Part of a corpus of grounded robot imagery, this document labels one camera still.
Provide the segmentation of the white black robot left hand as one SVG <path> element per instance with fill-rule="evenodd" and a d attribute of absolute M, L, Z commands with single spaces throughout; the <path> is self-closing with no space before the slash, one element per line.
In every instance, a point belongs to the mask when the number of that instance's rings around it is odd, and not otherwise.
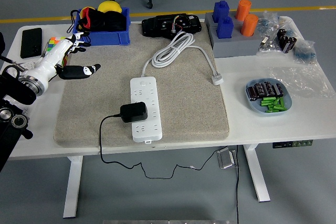
<path fill-rule="evenodd" d="M 100 64 L 93 66 L 67 66 L 65 64 L 66 56 L 79 51 L 84 52 L 86 47 L 91 46 L 90 43 L 80 40 L 81 37 L 88 35 L 88 32 L 80 32 L 62 39 L 51 51 L 41 57 L 32 69 L 24 71 L 18 80 L 40 96 L 48 89 L 49 81 L 55 76 L 63 80 L 90 77 L 101 67 Z"/>

